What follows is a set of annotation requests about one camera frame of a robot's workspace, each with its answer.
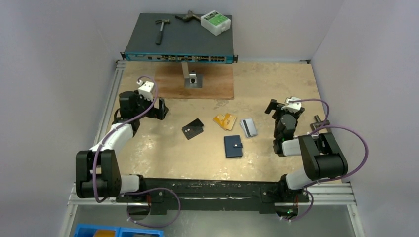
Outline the blue leather card holder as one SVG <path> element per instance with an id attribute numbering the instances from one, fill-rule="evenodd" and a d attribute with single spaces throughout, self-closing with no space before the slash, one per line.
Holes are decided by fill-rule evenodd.
<path id="1" fill-rule="evenodd" d="M 224 136 L 224 149 L 226 158 L 241 158 L 243 144 L 240 135 Z"/>

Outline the black credit card stack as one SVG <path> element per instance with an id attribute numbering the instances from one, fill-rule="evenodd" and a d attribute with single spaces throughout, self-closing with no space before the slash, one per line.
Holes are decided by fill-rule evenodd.
<path id="1" fill-rule="evenodd" d="M 193 137 L 201 134 L 204 131 L 203 127 L 203 123 L 197 118 L 186 126 L 182 127 L 182 132 L 186 139 L 190 140 Z"/>

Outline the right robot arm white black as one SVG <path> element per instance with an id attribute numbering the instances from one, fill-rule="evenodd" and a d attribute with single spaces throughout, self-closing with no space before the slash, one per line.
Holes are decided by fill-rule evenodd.
<path id="1" fill-rule="evenodd" d="M 265 110 L 266 114 L 273 112 L 275 121 L 274 153 L 280 157 L 302 158 L 302 168 L 283 175 L 279 181 L 277 194 L 284 201 L 291 200 L 297 190 L 313 182 L 348 173 L 347 160 L 332 133 L 295 136 L 298 120 L 304 111 L 296 97 L 287 98 L 285 103 L 272 99 Z"/>

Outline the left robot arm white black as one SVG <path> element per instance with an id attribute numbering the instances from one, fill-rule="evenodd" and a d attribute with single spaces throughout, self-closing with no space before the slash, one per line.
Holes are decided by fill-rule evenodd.
<path id="1" fill-rule="evenodd" d="M 114 113 L 110 131 L 92 148 L 76 154 L 76 193 L 79 198 L 105 198 L 127 194 L 135 202 L 147 197 L 141 175 L 122 175 L 117 154 L 135 136 L 140 119 L 163 120 L 169 109 L 160 97 L 147 99 L 139 90 L 119 94 L 119 108 Z"/>

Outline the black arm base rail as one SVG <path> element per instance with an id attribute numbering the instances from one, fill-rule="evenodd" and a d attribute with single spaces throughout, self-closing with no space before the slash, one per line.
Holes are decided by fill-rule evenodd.
<path id="1" fill-rule="evenodd" d="M 120 195 L 117 202 L 145 202 L 151 215 L 169 210 L 258 211 L 275 214 L 276 202 L 309 202 L 306 191 L 284 190 L 277 182 L 144 178 L 142 195 Z"/>

